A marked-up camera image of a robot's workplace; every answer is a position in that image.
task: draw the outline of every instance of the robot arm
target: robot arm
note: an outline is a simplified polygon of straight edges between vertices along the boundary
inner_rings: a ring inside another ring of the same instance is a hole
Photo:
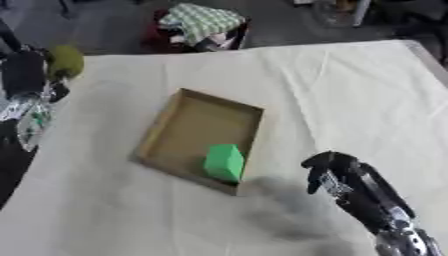
[[[413,223],[414,211],[372,166],[331,151],[305,160],[302,166],[310,169],[308,193],[324,187],[339,207],[376,236],[379,255],[443,255],[435,240]]]
[[[0,111],[0,209],[20,184],[51,122],[51,104],[64,98],[67,80],[81,73],[82,54],[70,46],[52,50],[20,43],[0,19],[0,38],[11,53],[0,52],[1,88],[8,105]]]

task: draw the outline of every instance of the floor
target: floor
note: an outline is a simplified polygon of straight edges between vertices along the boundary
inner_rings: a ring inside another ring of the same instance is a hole
[[[52,46],[73,43],[87,54],[137,54],[145,24],[154,10],[174,4],[169,0],[99,0],[75,5],[76,16],[59,14],[57,0],[10,0],[12,9],[1,16],[18,37],[29,44]],[[252,20],[247,47],[314,44],[385,38],[384,26],[330,28],[315,18],[310,7],[292,7],[288,0],[189,0],[235,10]]]

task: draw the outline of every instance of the table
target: table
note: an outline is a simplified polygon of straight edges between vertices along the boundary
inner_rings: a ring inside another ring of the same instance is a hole
[[[447,89],[401,41],[87,57],[0,212],[5,255],[375,255],[300,162],[333,149],[376,166],[448,249]],[[266,109],[241,197],[132,162],[185,87]]]

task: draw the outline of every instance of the plaid fabric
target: plaid fabric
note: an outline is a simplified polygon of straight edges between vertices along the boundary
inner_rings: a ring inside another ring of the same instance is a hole
[[[245,22],[245,18],[231,11],[178,4],[160,21],[161,28],[181,28],[187,44],[194,46],[205,38],[230,31]]]

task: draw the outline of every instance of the green cube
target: green cube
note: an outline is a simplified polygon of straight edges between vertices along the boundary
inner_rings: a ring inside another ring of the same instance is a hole
[[[210,147],[204,169],[213,178],[239,182],[244,158],[235,144],[218,144]]]

